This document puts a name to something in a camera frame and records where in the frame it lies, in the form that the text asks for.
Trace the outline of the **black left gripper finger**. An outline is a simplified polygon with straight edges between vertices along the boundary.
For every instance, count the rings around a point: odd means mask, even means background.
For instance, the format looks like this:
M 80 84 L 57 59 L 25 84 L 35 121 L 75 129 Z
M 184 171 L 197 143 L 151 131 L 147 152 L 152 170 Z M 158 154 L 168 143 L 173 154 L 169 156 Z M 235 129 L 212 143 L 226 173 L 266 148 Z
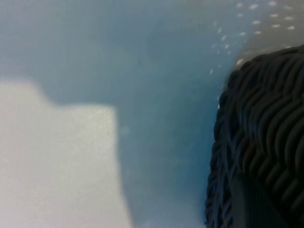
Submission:
M 236 228 L 286 227 L 265 189 L 251 177 L 236 177 L 233 181 L 232 216 Z

